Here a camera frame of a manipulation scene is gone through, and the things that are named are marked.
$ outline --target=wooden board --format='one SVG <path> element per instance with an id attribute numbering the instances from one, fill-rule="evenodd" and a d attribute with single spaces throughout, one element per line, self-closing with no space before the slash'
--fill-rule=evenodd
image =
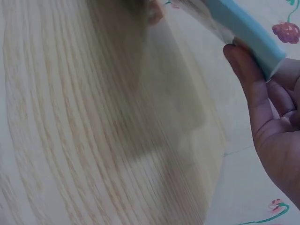
<path id="1" fill-rule="evenodd" d="M 203 224 L 225 151 L 172 19 L 121 0 L 3 0 L 0 224 Z"/>

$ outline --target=green stem pattern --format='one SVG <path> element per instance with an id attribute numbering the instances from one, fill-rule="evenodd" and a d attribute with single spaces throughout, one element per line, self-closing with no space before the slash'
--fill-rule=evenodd
<path id="1" fill-rule="evenodd" d="M 247 222 L 247 223 L 243 223 L 243 224 L 238 224 L 238 225 L 247 225 L 247 224 L 262 224 L 262 223 L 265 223 L 265 222 L 269 222 L 269 221 L 272 221 L 284 214 L 286 214 L 288 212 L 288 210 L 290 209 L 290 206 L 287 205 L 287 204 L 284 204 L 284 203 L 279 203 L 278 204 L 280 207 L 285 207 L 285 209 L 278 213 L 277 215 L 271 217 L 271 218 L 268 218 L 268 219 L 264 219 L 264 220 L 260 220 L 260 221 L 253 221 L 253 222 Z"/>
<path id="2" fill-rule="evenodd" d="M 289 2 L 291 2 L 291 5 L 293 5 L 295 3 L 295 0 L 289 0 Z M 291 21 L 291 15 L 297 11 L 297 9 L 299 8 L 299 5 L 300 5 L 300 0 L 297 0 L 297 5 L 296 5 L 296 8 L 290 12 L 289 16 L 287 17 L 287 22 L 290 23 Z"/>

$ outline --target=floral print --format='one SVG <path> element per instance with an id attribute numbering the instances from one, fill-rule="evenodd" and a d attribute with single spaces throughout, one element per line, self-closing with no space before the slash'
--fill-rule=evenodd
<path id="1" fill-rule="evenodd" d="M 272 27 L 272 30 L 273 30 L 274 34 L 277 35 L 278 38 L 283 43 L 296 44 L 299 42 L 300 29 L 294 23 L 283 22 L 283 23 L 274 25 Z"/>

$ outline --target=blue eraser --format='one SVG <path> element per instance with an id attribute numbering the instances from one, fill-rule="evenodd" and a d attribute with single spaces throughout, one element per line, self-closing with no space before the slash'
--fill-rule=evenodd
<path id="1" fill-rule="evenodd" d="M 269 80 L 276 73 L 286 53 L 262 25 L 233 0 L 207 0 L 206 5 L 213 19 L 230 29 L 251 48 L 265 80 Z"/>

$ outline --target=wood grain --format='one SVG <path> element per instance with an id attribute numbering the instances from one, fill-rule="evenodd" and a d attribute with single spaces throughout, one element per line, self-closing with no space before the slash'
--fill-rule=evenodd
<path id="1" fill-rule="evenodd" d="M 121 0 L 2 0 L 0 224 L 203 224 L 224 154 L 172 19 Z"/>

